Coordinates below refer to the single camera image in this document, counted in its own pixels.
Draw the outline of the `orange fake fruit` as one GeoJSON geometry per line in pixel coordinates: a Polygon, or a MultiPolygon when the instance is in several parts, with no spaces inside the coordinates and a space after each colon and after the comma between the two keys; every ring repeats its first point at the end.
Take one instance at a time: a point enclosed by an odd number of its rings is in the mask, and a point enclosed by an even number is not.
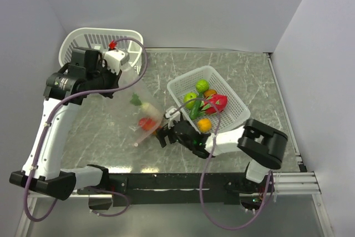
{"type": "Polygon", "coordinates": [[[206,133],[212,129],[212,122],[208,118],[203,118],[197,122],[197,127],[200,132],[206,133]]]}

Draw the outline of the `red fake strawberry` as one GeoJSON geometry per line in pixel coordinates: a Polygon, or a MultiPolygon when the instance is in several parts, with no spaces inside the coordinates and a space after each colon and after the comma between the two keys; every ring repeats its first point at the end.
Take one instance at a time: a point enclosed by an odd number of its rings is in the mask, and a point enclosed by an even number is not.
{"type": "Polygon", "coordinates": [[[222,112],[228,104],[228,97],[221,94],[208,96],[201,102],[200,113],[202,115],[212,115],[216,112],[222,112]]]}

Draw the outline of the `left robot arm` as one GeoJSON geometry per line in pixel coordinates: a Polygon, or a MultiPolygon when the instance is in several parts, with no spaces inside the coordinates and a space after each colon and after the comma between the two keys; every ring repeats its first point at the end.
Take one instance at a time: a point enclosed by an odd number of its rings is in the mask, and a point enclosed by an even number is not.
{"type": "Polygon", "coordinates": [[[70,99],[56,112],[52,110],[64,98],[84,91],[99,90],[107,98],[118,87],[121,66],[129,59],[119,49],[102,53],[96,49],[74,48],[71,60],[46,81],[43,114],[32,151],[22,170],[12,172],[11,184],[66,200],[74,190],[91,187],[102,194],[110,188],[109,171],[89,164],[82,168],[63,169],[61,158],[74,118],[84,96],[70,99]]]}

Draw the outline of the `white perforated rectangular basket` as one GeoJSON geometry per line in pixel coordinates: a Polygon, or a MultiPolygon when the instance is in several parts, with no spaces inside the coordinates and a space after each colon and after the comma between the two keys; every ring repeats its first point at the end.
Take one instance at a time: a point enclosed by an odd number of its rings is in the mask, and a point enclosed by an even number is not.
{"type": "Polygon", "coordinates": [[[221,112],[219,133],[238,128],[249,119],[251,113],[246,104],[227,81],[213,67],[208,65],[193,69],[168,82],[167,89],[178,107],[184,103],[186,94],[197,93],[195,86],[201,79],[208,82],[210,89],[214,89],[217,93],[228,98],[226,108],[221,112]]]}

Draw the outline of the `brown fake food piece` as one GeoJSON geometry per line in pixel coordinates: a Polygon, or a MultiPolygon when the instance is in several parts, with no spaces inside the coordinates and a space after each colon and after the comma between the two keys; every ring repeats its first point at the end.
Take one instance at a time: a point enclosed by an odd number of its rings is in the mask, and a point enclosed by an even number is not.
{"type": "Polygon", "coordinates": [[[208,98],[214,94],[217,94],[217,91],[214,89],[209,89],[204,92],[204,98],[208,98]]]}

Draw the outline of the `green fake apple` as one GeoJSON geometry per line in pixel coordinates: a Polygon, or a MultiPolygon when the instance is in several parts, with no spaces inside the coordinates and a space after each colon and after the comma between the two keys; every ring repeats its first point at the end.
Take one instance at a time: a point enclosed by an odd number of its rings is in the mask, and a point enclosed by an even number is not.
{"type": "Polygon", "coordinates": [[[197,94],[195,92],[189,92],[184,96],[185,107],[191,110],[195,103],[195,98],[197,98],[197,94]]]}

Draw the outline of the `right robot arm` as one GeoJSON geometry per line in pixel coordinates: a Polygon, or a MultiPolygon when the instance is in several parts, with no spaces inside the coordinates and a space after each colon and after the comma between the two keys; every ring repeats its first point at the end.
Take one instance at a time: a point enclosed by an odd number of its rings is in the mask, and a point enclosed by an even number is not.
{"type": "Polygon", "coordinates": [[[255,119],[223,133],[199,133],[186,120],[166,124],[156,131],[161,147],[166,146],[165,138],[171,144],[176,142],[188,148],[194,155],[206,159],[221,154],[242,151],[251,158],[243,177],[243,186],[256,191],[270,170],[279,170],[288,142],[288,136],[255,119]]]}

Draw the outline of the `clear zip top bag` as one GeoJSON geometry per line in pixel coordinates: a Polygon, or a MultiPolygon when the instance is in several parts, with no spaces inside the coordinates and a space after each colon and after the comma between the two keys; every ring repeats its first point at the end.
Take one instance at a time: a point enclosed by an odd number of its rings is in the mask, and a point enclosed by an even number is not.
{"type": "Polygon", "coordinates": [[[130,87],[114,93],[114,98],[108,104],[119,128],[128,131],[129,142],[135,147],[160,128],[164,113],[143,80],[133,83],[137,78],[138,74],[133,67],[122,67],[118,85],[130,87]]]}

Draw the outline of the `green fake chili pepper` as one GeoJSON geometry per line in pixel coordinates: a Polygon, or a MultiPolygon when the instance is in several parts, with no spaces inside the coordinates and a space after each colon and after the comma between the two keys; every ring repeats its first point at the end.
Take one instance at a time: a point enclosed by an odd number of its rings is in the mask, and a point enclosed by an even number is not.
{"type": "Polygon", "coordinates": [[[198,98],[197,100],[194,101],[194,105],[190,110],[189,118],[191,120],[195,120],[198,117],[200,113],[200,106],[201,106],[201,99],[198,98]]]}

